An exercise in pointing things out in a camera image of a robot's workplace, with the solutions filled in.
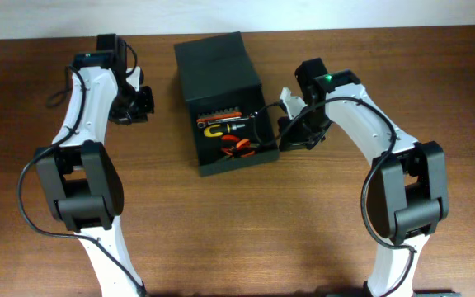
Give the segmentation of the silver offset ring wrench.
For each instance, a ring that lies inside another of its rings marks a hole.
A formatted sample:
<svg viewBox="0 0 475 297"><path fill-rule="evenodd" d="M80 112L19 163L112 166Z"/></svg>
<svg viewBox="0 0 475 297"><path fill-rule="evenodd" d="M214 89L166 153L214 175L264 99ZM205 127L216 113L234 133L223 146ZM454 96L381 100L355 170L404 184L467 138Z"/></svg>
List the silver offset ring wrench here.
<svg viewBox="0 0 475 297"><path fill-rule="evenodd" d="M198 121L196 125L197 125L198 128L205 128L206 126L209 126L209 125L228 123L228 122L240 122L240 121L252 120L254 118L255 118L254 115L247 115L247 116L241 116L241 117L209 119L209 120Z"/></svg>

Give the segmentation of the black cardboard box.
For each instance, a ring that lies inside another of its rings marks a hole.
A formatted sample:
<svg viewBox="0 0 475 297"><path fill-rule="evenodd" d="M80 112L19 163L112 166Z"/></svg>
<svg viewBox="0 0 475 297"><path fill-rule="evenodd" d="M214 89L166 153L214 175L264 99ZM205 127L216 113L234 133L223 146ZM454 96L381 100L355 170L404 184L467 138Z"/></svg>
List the black cardboard box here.
<svg viewBox="0 0 475 297"><path fill-rule="evenodd" d="M262 85L239 32L174 45L181 95L193 130L202 177L274 162L275 144L260 146L254 154L230 157L219 137L204 136L199 116L237 108L246 117L266 105Z"/></svg>

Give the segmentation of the orange socket bit rail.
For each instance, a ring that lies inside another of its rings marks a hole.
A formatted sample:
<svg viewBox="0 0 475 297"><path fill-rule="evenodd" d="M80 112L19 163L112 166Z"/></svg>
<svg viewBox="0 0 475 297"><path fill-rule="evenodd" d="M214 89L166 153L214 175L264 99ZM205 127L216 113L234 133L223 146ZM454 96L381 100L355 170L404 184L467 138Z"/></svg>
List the orange socket bit rail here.
<svg viewBox="0 0 475 297"><path fill-rule="evenodd" d="M209 120L221 120L233 117L241 117L242 113L240 111L234 110L220 110L220 111L213 111L211 113L201 114L198 116L198 121L209 121Z"/></svg>

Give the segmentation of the small red cutting pliers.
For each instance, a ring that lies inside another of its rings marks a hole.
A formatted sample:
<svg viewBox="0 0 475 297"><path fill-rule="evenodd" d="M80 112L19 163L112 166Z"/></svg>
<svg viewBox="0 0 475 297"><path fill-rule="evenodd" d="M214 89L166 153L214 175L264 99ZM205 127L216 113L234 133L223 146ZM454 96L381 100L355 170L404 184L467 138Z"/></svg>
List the small red cutting pliers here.
<svg viewBox="0 0 475 297"><path fill-rule="evenodd" d="M235 158L247 158L252 155L255 155L256 151L250 148L246 148L244 150L225 148L223 150L223 153L224 153L223 159L226 160L226 159L235 159Z"/></svg>

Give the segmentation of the orange black long-nose pliers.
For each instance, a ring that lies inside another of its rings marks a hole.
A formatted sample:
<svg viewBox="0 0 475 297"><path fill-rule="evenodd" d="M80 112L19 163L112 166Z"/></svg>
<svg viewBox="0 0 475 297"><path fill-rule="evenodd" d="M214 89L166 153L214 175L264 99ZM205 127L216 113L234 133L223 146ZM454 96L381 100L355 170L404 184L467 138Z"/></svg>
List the orange black long-nose pliers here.
<svg viewBox="0 0 475 297"><path fill-rule="evenodd" d="M221 148L222 153L224 149L236 149L236 150L254 149L256 151L259 148L259 144L253 143L250 139L241 139L237 136L230 135L230 134L224 135L221 138L221 141L222 141L222 148Z"/></svg>

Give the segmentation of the yellow black stubby screwdriver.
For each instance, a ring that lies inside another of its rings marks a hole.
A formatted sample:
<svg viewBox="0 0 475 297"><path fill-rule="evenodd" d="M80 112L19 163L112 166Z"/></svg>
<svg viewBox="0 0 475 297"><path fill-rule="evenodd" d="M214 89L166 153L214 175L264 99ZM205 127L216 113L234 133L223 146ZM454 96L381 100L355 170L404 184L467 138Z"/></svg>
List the yellow black stubby screwdriver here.
<svg viewBox="0 0 475 297"><path fill-rule="evenodd" d="M245 124L216 124L208 126L204 129L204 136L207 138L221 137L230 134L235 130L244 128Z"/></svg>

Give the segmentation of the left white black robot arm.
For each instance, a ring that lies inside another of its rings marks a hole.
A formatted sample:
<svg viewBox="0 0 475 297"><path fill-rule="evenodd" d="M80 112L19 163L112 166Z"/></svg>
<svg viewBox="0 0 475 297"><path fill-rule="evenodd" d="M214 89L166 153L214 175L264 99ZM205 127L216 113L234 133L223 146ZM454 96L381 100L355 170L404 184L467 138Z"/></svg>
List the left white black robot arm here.
<svg viewBox="0 0 475 297"><path fill-rule="evenodd" d="M78 240L104 296L147 294L122 234L124 190L104 145L109 123L142 123L154 112L142 69L128 65L134 53L118 35L104 34L96 38L95 51L74 56L61 92L69 99L63 124L52 144L38 148L24 168L36 170L51 215L67 231L26 223L44 236Z"/></svg>

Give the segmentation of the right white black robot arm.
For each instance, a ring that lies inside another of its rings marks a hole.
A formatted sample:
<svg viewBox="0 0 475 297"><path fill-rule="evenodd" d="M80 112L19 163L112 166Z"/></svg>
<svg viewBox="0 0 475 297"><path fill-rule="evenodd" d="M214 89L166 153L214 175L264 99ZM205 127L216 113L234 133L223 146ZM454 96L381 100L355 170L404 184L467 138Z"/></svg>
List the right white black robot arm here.
<svg viewBox="0 0 475 297"><path fill-rule="evenodd" d="M340 127L370 165L360 194L361 216L378 244L366 296L413 296L421 251L449 213L445 155L435 141L420 142L373 102L350 70L327 71L320 58L302 62L294 76L301 90L280 94L282 151L311 150Z"/></svg>

